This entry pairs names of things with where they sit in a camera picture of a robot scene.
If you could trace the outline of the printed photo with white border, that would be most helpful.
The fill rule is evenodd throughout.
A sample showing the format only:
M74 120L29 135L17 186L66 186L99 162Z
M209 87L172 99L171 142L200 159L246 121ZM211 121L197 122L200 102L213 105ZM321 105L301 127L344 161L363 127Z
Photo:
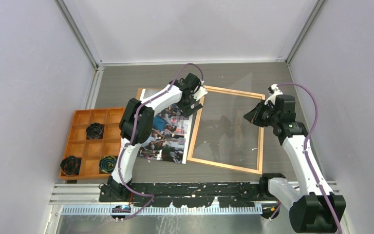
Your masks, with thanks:
M154 117L153 131L142 144L138 157L185 164L188 153L192 117L184 117L176 104Z

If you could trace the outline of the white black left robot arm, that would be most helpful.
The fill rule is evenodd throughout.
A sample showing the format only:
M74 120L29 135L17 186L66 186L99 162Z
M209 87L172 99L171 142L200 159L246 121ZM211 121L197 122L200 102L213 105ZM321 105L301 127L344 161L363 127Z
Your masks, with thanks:
M152 133L154 117L173 104L178 106L183 116L189 117L201 109L202 105L196 105L196 102L206 94L203 80L189 73L185 78L171 81L150 97L129 100L119 124L120 153L106 185L113 198L123 202L133 192L130 188L133 166L139 149Z

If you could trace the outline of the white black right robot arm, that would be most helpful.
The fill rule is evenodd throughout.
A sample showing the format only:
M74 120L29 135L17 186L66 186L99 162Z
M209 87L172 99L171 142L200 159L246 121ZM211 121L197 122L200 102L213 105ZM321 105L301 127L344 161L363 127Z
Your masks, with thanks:
M299 185L295 189L282 173L264 173L259 180L259 195L265 200L276 198L288 210L296 233L340 233L346 201L324 179L311 151L308 131L296 121L295 105L293 96L277 95L274 100L261 100L244 115L253 125L272 127Z

